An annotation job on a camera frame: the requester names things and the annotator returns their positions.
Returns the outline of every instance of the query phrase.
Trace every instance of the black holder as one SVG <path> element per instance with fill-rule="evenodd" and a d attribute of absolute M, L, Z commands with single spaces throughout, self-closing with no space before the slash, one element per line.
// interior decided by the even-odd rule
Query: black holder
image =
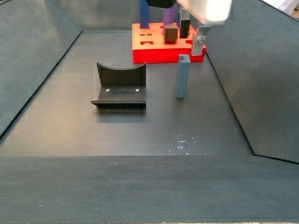
<path fill-rule="evenodd" d="M 145 0 L 149 6 L 168 9 L 173 6 L 176 0 Z"/>

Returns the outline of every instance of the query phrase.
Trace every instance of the red base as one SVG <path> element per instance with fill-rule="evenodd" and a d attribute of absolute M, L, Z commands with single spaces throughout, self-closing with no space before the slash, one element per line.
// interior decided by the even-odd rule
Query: red base
<path fill-rule="evenodd" d="M 140 24 L 132 24 L 132 51 L 133 63 L 177 63 L 178 54 L 189 54 L 192 51 L 190 27 L 189 37 L 177 38 L 176 43 L 165 44 L 161 23 L 149 24 L 149 29 L 140 29 Z M 200 56 L 190 56 L 190 62 L 202 62 L 205 46 Z"/>

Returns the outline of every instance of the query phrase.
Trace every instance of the metal wall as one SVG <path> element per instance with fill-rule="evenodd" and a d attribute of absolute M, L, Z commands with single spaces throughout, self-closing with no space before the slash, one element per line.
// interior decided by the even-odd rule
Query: metal wall
<path fill-rule="evenodd" d="M 50 0 L 0 5 L 0 135 L 78 34 Z"/>
<path fill-rule="evenodd" d="M 130 30 L 140 23 L 138 0 L 52 0 L 84 30 Z M 150 7 L 150 21 L 162 22 L 162 9 Z"/>
<path fill-rule="evenodd" d="M 235 0 L 208 33 L 208 55 L 257 155 L 299 162 L 299 22 L 257 0 Z"/>

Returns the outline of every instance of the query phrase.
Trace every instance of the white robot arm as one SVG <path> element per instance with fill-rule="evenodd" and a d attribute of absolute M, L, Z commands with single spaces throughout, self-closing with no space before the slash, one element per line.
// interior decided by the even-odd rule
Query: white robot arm
<path fill-rule="evenodd" d="M 177 0 L 181 7 L 198 20 L 196 34 L 192 37 L 190 55 L 201 55 L 205 35 L 213 25 L 222 25 L 229 16 L 232 0 Z"/>

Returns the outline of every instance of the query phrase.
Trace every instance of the gray floor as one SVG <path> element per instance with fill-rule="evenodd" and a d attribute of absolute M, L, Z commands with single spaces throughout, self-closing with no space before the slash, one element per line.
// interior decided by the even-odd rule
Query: gray floor
<path fill-rule="evenodd" d="M 144 113 L 98 113 L 96 63 L 132 67 L 130 32 L 85 31 L 0 145 L 0 156 L 251 155 L 218 80 L 190 64 L 173 97 L 176 64 L 146 67 Z"/>
<path fill-rule="evenodd" d="M 89 103 L 129 42 L 85 32 L 6 132 L 0 223 L 297 222 L 299 166 L 251 155 L 206 60 L 182 101 L 169 64 L 148 65 L 145 113 Z"/>
<path fill-rule="evenodd" d="M 299 221 L 299 167 L 261 157 L 0 157 L 0 179 L 0 223 Z"/>

